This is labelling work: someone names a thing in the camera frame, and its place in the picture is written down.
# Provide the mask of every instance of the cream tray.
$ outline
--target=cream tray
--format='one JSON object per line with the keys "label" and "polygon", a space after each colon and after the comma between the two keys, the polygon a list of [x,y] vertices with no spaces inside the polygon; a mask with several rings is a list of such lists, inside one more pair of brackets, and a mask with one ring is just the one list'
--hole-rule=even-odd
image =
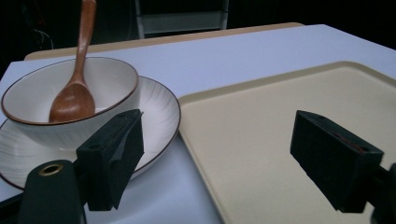
{"label": "cream tray", "polygon": [[335,211],[290,155],[296,110],[320,114],[396,162],[396,80],[340,62],[181,97],[180,132],[226,223],[369,223]]}

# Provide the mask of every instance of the spoon bowl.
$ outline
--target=spoon bowl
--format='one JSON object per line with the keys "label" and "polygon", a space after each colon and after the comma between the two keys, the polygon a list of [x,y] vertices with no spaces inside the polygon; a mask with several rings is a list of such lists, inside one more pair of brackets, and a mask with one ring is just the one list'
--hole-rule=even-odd
{"label": "spoon bowl", "polygon": [[83,119],[95,112],[93,97],[85,85],[72,83],[55,98],[49,112],[50,122]]}

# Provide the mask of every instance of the spoon handle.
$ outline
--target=spoon handle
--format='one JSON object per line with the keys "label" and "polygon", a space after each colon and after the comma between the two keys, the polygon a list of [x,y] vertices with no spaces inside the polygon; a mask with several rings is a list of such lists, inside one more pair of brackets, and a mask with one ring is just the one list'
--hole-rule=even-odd
{"label": "spoon handle", "polygon": [[96,1],[82,0],[76,65],[73,76],[70,78],[69,83],[78,82],[79,84],[85,85],[83,70],[88,46],[91,43],[95,14]]}

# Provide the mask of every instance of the brown rim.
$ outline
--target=brown rim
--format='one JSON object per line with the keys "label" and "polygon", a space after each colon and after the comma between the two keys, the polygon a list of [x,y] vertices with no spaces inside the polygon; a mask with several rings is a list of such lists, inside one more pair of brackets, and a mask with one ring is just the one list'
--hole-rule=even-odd
{"label": "brown rim", "polygon": [[6,117],[7,117],[8,119],[12,119],[12,120],[14,120],[14,121],[16,121],[16,122],[18,122],[18,123],[23,123],[23,124],[27,124],[27,125],[35,125],[35,126],[55,126],[55,125],[63,125],[63,124],[75,123],[75,122],[78,122],[78,121],[82,121],[82,120],[85,120],[85,119],[91,119],[91,118],[94,118],[94,117],[96,117],[96,116],[99,116],[99,115],[101,115],[101,114],[103,114],[103,113],[105,113],[105,112],[111,110],[112,108],[116,107],[117,105],[120,105],[121,103],[123,103],[126,99],[128,99],[128,98],[136,91],[137,86],[138,86],[138,84],[139,84],[139,74],[137,73],[136,69],[135,69],[133,66],[131,66],[129,63],[126,63],[126,62],[124,62],[124,61],[122,61],[122,60],[112,59],[112,58],[106,58],[106,57],[89,57],[89,58],[87,58],[87,60],[89,60],[89,59],[106,59],[106,60],[112,60],[112,61],[121,62],[121,63],[124,63],[124,64],[130,66],[130,67],[134,70],[134,72],[136,73],[136,77],[137,77],[137,79],[136,79],[137,81],[136,81],[136,83],[134,84],[134,86],[133,86],[131,92],[129,92],[125,97],[123,97],[120,101],[116,102],[114,105],[112,105],[112,106],[110,106],[110,107],[108,107],[108,108],[106,108],[106,109],[104,109],[104,110],[102,110],[102,111],[100,111],[100,112],[98,112],[98,113],[95,113],[95,114],[92,115],[92,116],[89,116],[89,117],[86,117],[86,118],[83,118],[83,119],[73,119],[73,120],[64,121],[64,122],[53,122],[53,123],[47,123],[47,122],[32,122],[32,121],[28,121],[28,120],[24,120],[24,119],[18,119],[18,118],[16,118],[16,117],[12,116],[10,113],[8,113],[8,111],[7,111],[6,107],[4,106],[4,103],[3,103],[3,102],[4,102],[4,98],[5,98],[6,94],[8,93],[8,91],[9,91],[15,84],[17,84],[17,83],[18,83],[20,80],[22,80],[23,78],[26,78],[26,77],[28,77],[29,75],[31,75],[31,74],[33,74],[33,73],[35,73],[35,72],[37,72],[37,71],[43,70],[43,69],[45,69],[45,68],[48,68],[48,67],[50,67],[50,66],[53,66],[53,65],[56,65],[56,64],[59,64],[59,63],[68,63],[68,62],[71,62],[71,61],[75,61],[75,60],[76,60],[76,59],[70,59],[70,60],[61,61],[61,62],[58,62],[58,63],[52,63],[52,64],[46,65],[46,66],[44,66],[44,67],[38,68],[38,69],[36,69],[35,71],[30,72],[29,74],[27,74],[27,75],[25,75],[25,76],[19,78],[19,79],[16,80],[14,83],[12,83],[12,85],[10,85],[10,86],[7,88],[7,90],[4,92],[4,94],[3,94],[2,98],[1,98],[1,107],[2,107],[3,113],[6,115]]}

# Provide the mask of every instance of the table surface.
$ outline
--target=table surface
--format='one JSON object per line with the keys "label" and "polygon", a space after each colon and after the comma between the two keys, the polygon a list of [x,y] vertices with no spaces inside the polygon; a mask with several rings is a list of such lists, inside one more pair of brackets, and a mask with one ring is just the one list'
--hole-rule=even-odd
{"label": "table surface", "polygon": [[[92,46],[89,56],[130,63],[141,76],[160,81],[177,97],[338,61],[362,63],[396,77],[396,50],[326,25],[285,23],[156,39]],[[74,52],[36,52],[26,61],[12,63],[0,82],[0,94],[18,78],[73,58]],[[0,114],[0,121],[5,119]],[[18,193],[0,181],[0,201]],[[157,162],[131,181],[119,210],[87,211],[87,219],[89,223],[222,222],[179,135]]]}

